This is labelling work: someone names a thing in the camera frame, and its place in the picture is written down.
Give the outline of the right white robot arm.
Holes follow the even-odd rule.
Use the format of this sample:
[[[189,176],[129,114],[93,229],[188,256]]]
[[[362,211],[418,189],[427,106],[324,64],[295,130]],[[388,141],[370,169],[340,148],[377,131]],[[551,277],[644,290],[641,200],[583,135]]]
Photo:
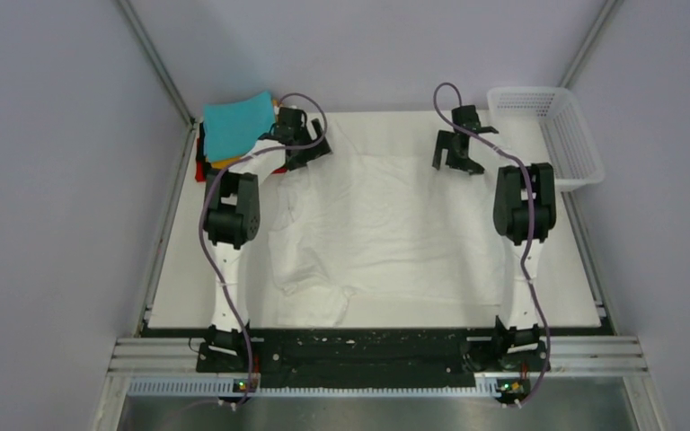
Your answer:
[[[432,165],[467,173],[481,173],[482,165],[469,157],[471,140],[476,140],[507,163],[497,171],[493,201],[493,224],[504,240],[516,268],[504,288],[503,304],[494,323],[491,359],[503,370],[514,370],[526,360],[527,352],[540,349],[541,336],[550,334],[549,324],[537,296],[535,280],[544,243],[556,225],[556,196],[553,167],[549,163],[527,165],[511,150],[492,143],[473,105],[458,105],[447,116],[434,107],[449,131],[438,133]]]

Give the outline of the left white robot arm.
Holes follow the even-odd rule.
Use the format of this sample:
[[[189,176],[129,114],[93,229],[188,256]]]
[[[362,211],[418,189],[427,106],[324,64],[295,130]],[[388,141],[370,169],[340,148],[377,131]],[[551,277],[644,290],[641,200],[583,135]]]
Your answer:
[[[207,349],[231,371],[251,363],[250,318],[242,295],[241,272],[261,228],[261,185],[274,172],[291,172],[332,152],[324,113],[310,119],[304,110],[281,107],[269,131],[246,155],[207,174],[199,243],[215,273],[215,305]]]

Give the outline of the folded red t shirt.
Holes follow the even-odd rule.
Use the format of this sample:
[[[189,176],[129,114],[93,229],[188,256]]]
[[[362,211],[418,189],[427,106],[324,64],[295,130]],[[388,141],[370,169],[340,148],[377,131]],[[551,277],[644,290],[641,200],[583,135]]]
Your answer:
[[[224,168],[226,165],[228,165],[229,160],[224,160],[219,162],[214,162],[214,163],[207,163],[207,162],[197,162],[196,163],[196,173],[194,175],[195,181],[196,182],[205,182],[207,180],[207,174],[210,170],[216,169],[219,170],[221,168]]]

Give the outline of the aluminium frame rail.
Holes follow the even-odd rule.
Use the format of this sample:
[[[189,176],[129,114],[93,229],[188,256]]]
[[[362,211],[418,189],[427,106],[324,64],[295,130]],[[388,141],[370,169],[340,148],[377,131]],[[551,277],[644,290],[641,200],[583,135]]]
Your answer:
[[[118,339],[108,366],[117,374],[195,374],[199,354],[187,339]],[[646,376],[641,344],[631,336],[554,337],[554,377]]]

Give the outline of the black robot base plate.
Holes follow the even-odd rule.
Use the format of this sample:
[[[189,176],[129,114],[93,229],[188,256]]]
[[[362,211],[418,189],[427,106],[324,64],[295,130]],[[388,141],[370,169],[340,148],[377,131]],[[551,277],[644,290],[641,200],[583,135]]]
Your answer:
[[[252,355],[198,350],[202,374],[258,375],[271,388],[469,387],[485,372],[530,377],[546,367],[540,349],[495,356],[494,329],[252,329]]]

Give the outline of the white t shirt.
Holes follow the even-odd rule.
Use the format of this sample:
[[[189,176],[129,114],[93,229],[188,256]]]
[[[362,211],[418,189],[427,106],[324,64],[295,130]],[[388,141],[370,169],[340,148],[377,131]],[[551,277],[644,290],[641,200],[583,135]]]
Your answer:
[[[494,178],[435,169],[436,134],[334,121],[332,154],[282,177],[269,232],[278,325],[338,326],[357,298],[501,302]]]

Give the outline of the folded black t shirt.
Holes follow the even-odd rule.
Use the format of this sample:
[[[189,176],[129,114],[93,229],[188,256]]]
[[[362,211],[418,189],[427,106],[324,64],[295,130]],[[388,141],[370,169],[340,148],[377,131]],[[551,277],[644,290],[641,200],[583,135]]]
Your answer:
[[[253,173],[264,181],[272,173],[284,171],[286,151],[278,150],[257,155],[260,150],[278,147],[276,141],[261,139],[268,132],[268,121],[259,124],[250,122],[221,123],[217,120],[205,120],[199,124],[197,140],[197,162],[221,162],[228,164],[247,157],[245,162],[232,165],[230,172]]]

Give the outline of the white plastic basket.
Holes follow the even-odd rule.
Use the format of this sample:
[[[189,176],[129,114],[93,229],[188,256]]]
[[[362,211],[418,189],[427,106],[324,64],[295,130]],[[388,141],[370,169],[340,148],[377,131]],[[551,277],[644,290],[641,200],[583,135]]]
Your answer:
[[[555,188],[602,182],[605,166],[574,94],[559,87],[495,87],[487,92],[491,124],[503,148],[527,164],[549,162]]]

